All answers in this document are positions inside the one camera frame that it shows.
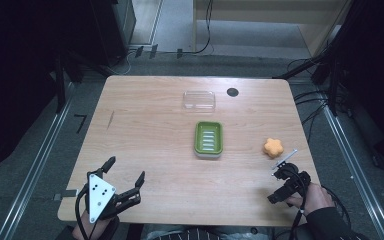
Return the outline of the person's right hand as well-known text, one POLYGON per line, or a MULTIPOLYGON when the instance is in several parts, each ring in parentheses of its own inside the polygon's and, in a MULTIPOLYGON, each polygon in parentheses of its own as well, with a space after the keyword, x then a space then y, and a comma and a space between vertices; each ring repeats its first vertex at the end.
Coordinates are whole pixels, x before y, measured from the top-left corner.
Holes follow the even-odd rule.
POLYGON ((305 216, 316 210, 335 206, 327 190, 314 183, 309 184, 306 197, 291 196, 285 202, 301 209, 305 216))

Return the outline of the metal floor rail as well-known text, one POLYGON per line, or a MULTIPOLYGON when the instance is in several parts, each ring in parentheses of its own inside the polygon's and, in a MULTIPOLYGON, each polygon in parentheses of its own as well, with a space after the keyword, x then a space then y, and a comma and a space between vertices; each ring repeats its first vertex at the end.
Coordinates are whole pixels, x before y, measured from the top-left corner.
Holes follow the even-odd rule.
POLYGON ((76 85, 74 83, 69 83, 66 90, 66 102, 63 104, 60 112, 53 118, 52 124, 42 141, 28 174, 26 175, 23 184, 21 185, 21 188, 18 191, 11 208, 9 209, 5 221, 0 229, 0 240, 12 240, 34 189, 36 188, 37 182, 47 163, 51 150, 53 149, 55 141, 71 107, 72 99, 76 91, 76 85))
POLYGON ((359 159, 355 155, 349 139, 345 135, 339 119, 335 117, 329 109, 324 109, 323 112, 342 152, 346 165, 351 173, 351 177, 358 189, 379 239, 384 240, 384 209, 373 191, 373 188, 371 187, 366 174, 359 163, 359 159))

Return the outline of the orange sponge toy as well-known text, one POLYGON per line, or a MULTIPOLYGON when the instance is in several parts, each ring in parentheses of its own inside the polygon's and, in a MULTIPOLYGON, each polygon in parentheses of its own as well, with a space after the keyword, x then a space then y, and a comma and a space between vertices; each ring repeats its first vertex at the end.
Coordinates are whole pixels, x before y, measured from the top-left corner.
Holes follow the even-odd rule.
POLYGON ((284 152, 282 142, 279 139, 268 138, 263 145, 263 152, 270 158, 279 157, 284 152))

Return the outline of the black metal stand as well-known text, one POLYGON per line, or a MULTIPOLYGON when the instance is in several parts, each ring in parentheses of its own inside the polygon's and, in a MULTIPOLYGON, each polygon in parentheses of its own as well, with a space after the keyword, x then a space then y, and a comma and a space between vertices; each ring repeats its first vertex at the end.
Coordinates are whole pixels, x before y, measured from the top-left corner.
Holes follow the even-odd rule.
POLYGON ((287 70, 285 73, 274 76, 274 79, 288 80, 297 74, 315 66, 316 70, 311 75, 311 81, 316 85, 321 85, 325 80, 329 80, 327 90, 327 105, 330 112, 337 116, 336 94, 340 78, 340 62, 338 48, 340 47, 341 37, 337 34, 331 42, 315 57, 306 59, 297 67, 287 70))
POLYGON ((109 77, 111 75, 110 71, 103 66, 94 63, 74 51, 58 50, 54 54, 57 113, 61 113, 63 107, 68 102, 65 91, 64 75, 67 74, 71 82, 81 82, 83 78, 80 70, 81 65, 91 68, 103 77, 109 77))

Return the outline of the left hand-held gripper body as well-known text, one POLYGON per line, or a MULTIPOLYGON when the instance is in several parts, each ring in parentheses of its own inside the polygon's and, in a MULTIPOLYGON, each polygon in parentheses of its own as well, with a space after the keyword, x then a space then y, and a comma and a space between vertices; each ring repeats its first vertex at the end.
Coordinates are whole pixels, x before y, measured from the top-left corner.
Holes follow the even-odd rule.
POLYGON ((135 185, 132 189, 121 194, 116 193, 116 187, 99 176, 97 171, 88 175, 87 212, 89 221, 113 218, 121 212, 141 202, 140 189, 135 185))

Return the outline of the clear plastic container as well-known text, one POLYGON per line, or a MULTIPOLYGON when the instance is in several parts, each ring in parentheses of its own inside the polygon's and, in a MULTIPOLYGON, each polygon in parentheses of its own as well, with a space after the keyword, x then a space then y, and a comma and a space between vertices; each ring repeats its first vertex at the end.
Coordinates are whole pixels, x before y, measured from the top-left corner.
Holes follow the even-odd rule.
POLYGON ((182 106, 187 110, 211 112, 216 107, 215 93, 212 91, 186 91, 183 94, 182 106))

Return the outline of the person's striped clothing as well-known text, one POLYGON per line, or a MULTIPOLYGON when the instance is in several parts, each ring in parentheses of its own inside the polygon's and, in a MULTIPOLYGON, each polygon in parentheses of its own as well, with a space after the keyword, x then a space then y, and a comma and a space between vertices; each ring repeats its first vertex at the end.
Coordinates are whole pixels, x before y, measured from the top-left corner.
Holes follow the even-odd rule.
POLYGON ((176 229, 171 231, 154 230, 141 240, 232 240, 226 234, 219 234, 203 228, 176 229))

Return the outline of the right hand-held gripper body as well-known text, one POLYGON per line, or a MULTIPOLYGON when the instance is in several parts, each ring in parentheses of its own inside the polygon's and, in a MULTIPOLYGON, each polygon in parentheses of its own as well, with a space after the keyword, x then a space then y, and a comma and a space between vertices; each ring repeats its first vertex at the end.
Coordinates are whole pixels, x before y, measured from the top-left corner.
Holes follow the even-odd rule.
POLYGON ((300 172, 295 164, 289 162, 289 159, 296 153, 297 149, 294 149, 283 159, 277 161, 272 167, 274 170, 273 176, 277 180, 284 180, 282 186, 293 189, 295 191, 294 194, 298 193, 301 197, 305 197, 311 182, 311 177, 306 171, 300 172))

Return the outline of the green soap dish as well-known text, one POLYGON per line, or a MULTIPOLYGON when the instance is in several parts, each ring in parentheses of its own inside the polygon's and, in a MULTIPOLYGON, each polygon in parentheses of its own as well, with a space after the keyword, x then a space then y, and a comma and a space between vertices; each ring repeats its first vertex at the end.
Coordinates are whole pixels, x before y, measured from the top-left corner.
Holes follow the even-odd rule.
POLYGON ((200 121, 196 124, 194 152, 204 159, 217 159, 221 156, 223 128, 219 122, 200 121))

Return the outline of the light wooden furniture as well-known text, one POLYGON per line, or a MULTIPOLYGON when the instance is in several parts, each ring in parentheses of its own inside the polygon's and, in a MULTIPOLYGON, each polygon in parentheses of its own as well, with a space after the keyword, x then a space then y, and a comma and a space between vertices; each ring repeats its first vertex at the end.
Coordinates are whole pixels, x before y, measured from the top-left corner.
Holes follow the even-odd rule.
POLYGON ((320 54, 353 0, 213 0, 219 21, 298 24, 312 57, 320 54))

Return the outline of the person's left hand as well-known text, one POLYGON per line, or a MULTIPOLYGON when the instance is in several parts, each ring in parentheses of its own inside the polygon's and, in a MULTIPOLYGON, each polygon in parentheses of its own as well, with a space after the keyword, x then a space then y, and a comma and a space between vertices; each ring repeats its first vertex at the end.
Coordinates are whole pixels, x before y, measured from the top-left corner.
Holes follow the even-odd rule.
MULTIPOLYGON (((98 240, 100 237, 103 236, 105 230, 110 225, 110 220, 98 220, 96 223, 91 223, 89 221, 88 212, 84 211, 81 215, 81 223, 88 239, 98 240)), ((72 231, 72 237, 75 240, 85 240, 79 224, 74 227, 74 230, 72 231)))

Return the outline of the black cabinet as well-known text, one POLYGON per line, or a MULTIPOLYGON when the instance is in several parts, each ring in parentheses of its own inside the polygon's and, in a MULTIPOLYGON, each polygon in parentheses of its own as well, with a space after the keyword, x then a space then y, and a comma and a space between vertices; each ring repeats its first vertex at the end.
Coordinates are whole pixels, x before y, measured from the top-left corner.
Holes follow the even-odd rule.
POLYGON ((125 58, 136 25, 132 0, 90 0, 99 40, 103 47, 100 62, 111 65, 116 57, 125 58))

